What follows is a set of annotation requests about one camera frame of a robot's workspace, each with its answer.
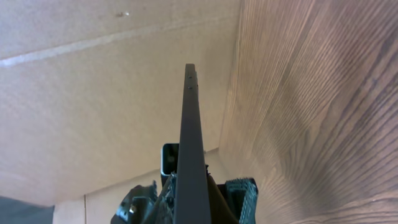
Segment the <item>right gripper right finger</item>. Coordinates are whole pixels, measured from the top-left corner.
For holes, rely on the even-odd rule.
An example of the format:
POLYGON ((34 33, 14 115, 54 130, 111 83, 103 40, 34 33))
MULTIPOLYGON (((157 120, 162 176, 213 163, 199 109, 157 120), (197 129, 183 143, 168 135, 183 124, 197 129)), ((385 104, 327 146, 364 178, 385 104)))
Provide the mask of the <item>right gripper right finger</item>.
POLYGON ((256 223, 258 188, 253 178, 233 179, 225 182, 227 204, 239 224, 256 223))

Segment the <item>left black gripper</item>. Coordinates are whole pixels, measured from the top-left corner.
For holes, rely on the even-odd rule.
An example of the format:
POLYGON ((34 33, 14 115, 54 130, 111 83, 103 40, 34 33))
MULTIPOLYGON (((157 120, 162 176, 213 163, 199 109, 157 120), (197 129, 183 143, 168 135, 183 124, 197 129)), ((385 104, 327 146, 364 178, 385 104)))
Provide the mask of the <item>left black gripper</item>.
POLYGON ((174 221, 174 183, 167 181, 157 195, 157 184, 131 189, 110 224, 171 224, 174 221))

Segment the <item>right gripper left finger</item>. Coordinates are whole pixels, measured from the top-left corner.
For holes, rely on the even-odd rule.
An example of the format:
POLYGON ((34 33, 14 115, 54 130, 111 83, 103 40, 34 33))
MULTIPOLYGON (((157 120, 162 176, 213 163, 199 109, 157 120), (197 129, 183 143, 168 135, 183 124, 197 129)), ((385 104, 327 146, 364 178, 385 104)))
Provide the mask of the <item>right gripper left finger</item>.
POLYGON ((185 66, 174 223, 211 223, 195 66, 185 66))

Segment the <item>Samsung Galaxy smartphone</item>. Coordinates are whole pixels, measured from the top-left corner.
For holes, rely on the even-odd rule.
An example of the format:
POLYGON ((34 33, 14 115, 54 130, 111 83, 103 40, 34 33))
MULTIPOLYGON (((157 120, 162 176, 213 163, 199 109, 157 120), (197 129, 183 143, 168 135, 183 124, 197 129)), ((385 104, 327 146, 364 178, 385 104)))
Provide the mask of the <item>Samsung Galaxy smartphone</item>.
POLYGON ((167 143, 161 149, 160 177, 165 185, 171 173, 177 172, 179 143, 167 143))

